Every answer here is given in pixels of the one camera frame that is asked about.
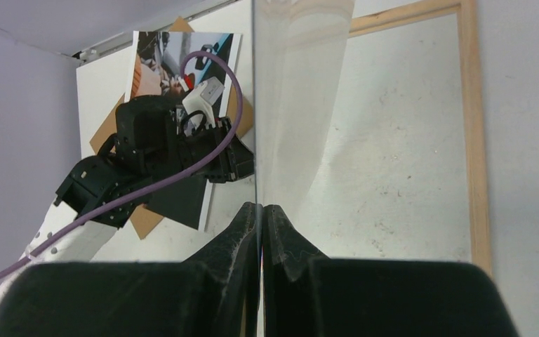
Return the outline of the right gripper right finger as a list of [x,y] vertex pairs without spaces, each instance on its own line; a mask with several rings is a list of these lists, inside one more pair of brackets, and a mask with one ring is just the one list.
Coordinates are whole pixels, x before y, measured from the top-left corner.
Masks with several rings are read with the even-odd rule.
[[264,330],[266,336],[315,336],[309,265],[326,254],[300,234],[279,205],[262,214]]

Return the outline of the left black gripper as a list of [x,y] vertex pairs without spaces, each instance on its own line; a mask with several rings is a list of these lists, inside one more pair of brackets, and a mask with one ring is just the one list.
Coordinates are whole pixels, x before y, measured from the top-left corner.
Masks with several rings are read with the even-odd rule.
[[234,136],[222,151],[217,146],[231,129],[227,117],[187,133],[191,115],[178,118],[178,106],[163,96],[145,95],[117,107],[113,162],[137,176],[155,181],[173,176],[208,154],[213,158],[196,171],[211,183],[227,183],[254,173],[254,155]]

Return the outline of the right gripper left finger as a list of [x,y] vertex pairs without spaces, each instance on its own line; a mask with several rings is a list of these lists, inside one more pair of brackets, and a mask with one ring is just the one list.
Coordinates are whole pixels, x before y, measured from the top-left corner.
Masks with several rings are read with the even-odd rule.
[[185,260],[205,271],[197,324],[203,336],[256,336],[262,206],[244,203],[230,224]]

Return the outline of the printed colour photo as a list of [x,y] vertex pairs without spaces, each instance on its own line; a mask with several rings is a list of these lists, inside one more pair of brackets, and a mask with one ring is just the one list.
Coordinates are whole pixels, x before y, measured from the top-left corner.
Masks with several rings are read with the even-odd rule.
[[[185,57],[195,51],[216,55],[230,67],[239,58],[242,35],[218,32],[134,32],[130,50],[135,62],[130,65],[133,77],[126,86],[124,101],[140,95],[161,95],[181,103],[186,92],[180,84],[180,75],[194,86],[216,78],[223,86],[216,93],[211,108],[215,117],[233,112],[235,102],[232,81],[225,71],[206,56],[196,56],[182,66]],[[160,190],[159,195],[146,206],[146,213],[154,215],[154,223],[162,218],[174,220],[202,231],[208,220],[213,183],[192,177]]]

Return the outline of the clear acrylic sheet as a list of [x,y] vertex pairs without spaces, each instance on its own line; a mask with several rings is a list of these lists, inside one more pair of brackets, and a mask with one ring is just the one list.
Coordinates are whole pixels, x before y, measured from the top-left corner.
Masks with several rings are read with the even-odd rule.
[[297,216],[324,153],[353,1],[254,1],[256,199]]

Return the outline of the white wooden picture frame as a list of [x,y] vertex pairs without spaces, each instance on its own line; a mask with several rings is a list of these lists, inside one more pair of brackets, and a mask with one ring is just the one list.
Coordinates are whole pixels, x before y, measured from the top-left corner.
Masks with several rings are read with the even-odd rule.
[[350,37],[456,15],[472,263],[493,276],[486,138],[476,1],[417,1],[352,19]]

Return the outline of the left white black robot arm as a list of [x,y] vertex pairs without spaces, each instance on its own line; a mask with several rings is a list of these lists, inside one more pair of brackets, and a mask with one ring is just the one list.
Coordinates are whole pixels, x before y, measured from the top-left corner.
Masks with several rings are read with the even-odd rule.
[[[234,93],[229,112],[214,112],[215,98],[142,95],[120,104],[115,130],[98,152],[82,159],[57,189],[52,208],[75,213],[62,227],[0,272],[0,303],[33,258],[90,259],[127,222],[157,224],[162,218],[199,228],[206,223],[211,183],[234,182],[253,173],[253,153],[237,137],[245,124],[245,99]],[[232,133],[226,148],[220,144]]]

